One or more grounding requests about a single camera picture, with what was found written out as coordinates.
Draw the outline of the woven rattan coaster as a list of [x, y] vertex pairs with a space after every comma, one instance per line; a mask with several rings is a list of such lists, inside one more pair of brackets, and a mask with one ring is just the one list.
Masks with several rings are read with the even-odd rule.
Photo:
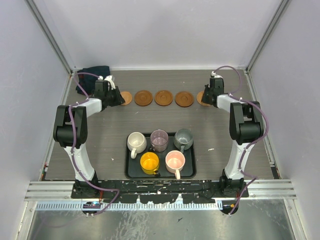
[[129, 91], [122, 91], [121, 93], [122, 98], [124, 99], [124, 103], [121, 104], [122, 106], [126, 106], [131, 103], [133, 97]]
[[197, 102], [198, 102], [200, 105], [204, 106], [204, 107], [210, 107], [210, 106], [211, 106], [210, 104], [207, 104], [207, 103], [202, 102], [203, 94], [204, 94], [204, 91], [200, 91], [200, 92], [197, 94], [197, 96], [196, 96]]

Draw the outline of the brown wooden coaster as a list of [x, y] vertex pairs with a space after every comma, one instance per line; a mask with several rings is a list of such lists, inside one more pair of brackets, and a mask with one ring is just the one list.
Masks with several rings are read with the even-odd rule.
[[140, 90], [134, 95], [134, 102], [141, 107], [146, 107], [153, 101], [153, 95], [148, 90]]
[[175, 95], [175, 102], [182, 108], [190, 107], [194, 103], [194, 96], [188, 91], [180, 91]]
[[160, 90], [155, 94], [154, 100], [159, 106], [165, 107], [172, 103], [173, 94], [168, 90]]

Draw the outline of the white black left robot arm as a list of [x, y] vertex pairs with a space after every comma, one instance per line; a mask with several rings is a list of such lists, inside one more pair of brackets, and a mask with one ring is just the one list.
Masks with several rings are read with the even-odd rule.
[[53, 139], [67, 152], [74, 171], [75, 179], [86, 182], [82, 192], [88, 198], [95, 198], [100, 193], [100, 185], [96, 179], [96, 171], [91, 165], [86, 149], [88, 138], [88, 118], [100, 113], [107, 107], [125, 103], [119, 87], [115, 85], [114, 76], [100, 76], [95, 81], [93, 97], [71, 105], [59, 105], [56, 110], [53, 127]]

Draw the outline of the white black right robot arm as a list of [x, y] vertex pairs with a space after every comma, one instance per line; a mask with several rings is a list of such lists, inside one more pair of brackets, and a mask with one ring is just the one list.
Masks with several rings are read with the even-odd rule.
[[229, 135], [232, 139], [230, 157], [219, 178], [219, 191], [231, 197], [244, 185], [245, 168], [249, 154], [263, 137], [264, 123], [260, 103], [237, 98], [225, 93], [224, 79], [213, 73], [204, 86], [201, 102], [229, 113]]

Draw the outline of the purple glass cup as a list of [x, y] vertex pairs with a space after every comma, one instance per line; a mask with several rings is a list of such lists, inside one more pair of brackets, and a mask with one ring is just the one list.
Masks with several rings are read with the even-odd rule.
[[150, 143], [153, 152], [163, 152], [168, 147], [169, 135], [162, 129], [154, 130], [150, 135]]

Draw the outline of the dark blue folded cloth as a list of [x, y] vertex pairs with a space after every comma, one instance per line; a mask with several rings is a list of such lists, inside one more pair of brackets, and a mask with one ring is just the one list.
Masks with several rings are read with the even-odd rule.
[[93, 66], [83, 68], [77, 71], [79, 85], [90, 96], [95, 90], [95, 82], [98, 79], [96, 76], [103, 76], [104, 78], [111, 74], [110, 67], [107, 65]]

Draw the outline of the white ceramic mug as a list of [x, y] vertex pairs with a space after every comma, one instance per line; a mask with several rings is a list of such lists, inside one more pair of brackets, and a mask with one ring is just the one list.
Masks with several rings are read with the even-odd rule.
[[147, 147], [146, 137], [141, 132], [132, 132], [127, 138], [127, 147], [131, 159], [135, 159]]

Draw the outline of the grey ceramic mug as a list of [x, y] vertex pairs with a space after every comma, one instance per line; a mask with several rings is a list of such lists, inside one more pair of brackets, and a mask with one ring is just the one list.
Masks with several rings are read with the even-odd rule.
[[174, 146], [181, 152], [184, 153], [184, 151], [191, 148], [193, 145], [194, 139], [193, 134], [189, 129], [180, 129], [178, 130], [173, 139]]

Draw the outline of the yellow mug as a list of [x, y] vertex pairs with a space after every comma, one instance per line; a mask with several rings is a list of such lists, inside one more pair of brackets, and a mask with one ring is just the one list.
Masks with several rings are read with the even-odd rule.
[[140, 167], [147, 175], [154, 175], [157, 178], [161, 176], [159, 173], [160, 160], [154, 152], [146, 152], [142, 155]]

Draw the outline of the black plastic tray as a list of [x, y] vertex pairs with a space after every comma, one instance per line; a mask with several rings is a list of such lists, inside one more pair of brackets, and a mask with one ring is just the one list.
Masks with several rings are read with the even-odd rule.
[[[126, 147], [124, 173], [125, 173], [125, 176], [130, 180], [142, 180], [142, 179], [155, 179], [156, 178], [156, 176], [154, 174], [150, 175], [150, 174], [144, 173], [141, 168], [141, 165], [140, 165], [140, 159], [141, 159], [142, 155], [144, 153], [148, 152], [152, 146], [151, 141], [150, 141], [151, 133], [150, 132], [143, 132], [142, 134], [146, 138], [147, 146], [143, 152], [137, 154], [136, 158], [134, 158], [134, 159], [131, 158], [131, 151], [129, 150], [128, 147]], [[174, 139], [175, 139], [174, 136], [175, 136], [175, 132], [169, 132], [168, 133], [169, 141], [168, 141], [167, 149], [163, 152], [155, 152], [155, 154], [159, 158], [159, 169], [158, 169], [158, 172], [160, 174], [160, 177], [158, 177], [159, 179], [175, 179], [175, 175], [167, 170], [166, 163], [165, 163], [166, 155], [170, 151], [178, 150], [174, 145]], [[189, 149], [184, 150], [183, 154], [185, 157], [185, 164], [184, 164], [182, 171], [180, 172], [181, 179], [191, 179], [197, 173], [194, 144], [192, 144], [192, 146]]]

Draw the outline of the pink ceramic mug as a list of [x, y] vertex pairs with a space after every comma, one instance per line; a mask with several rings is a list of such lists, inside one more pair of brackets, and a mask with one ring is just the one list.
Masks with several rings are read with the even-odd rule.
[[165, 157], [165, 166], [168, 172], [175, 175], [177, 180], [181, 179], [181, 171], [186, 163], [185, 156], [178, 150], [172, 150]]

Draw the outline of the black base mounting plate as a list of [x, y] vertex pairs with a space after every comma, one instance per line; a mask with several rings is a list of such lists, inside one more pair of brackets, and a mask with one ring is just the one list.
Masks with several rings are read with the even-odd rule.
[[142, 204], [174, 203], [182, 197], [184, 204], [214, 203], [214, 198], [238, 198], [246, 183], [241, 187], [222, 188], [215, 180], [102, 180], [98, 186], [104, 189], [119, 190], [116, 203]]

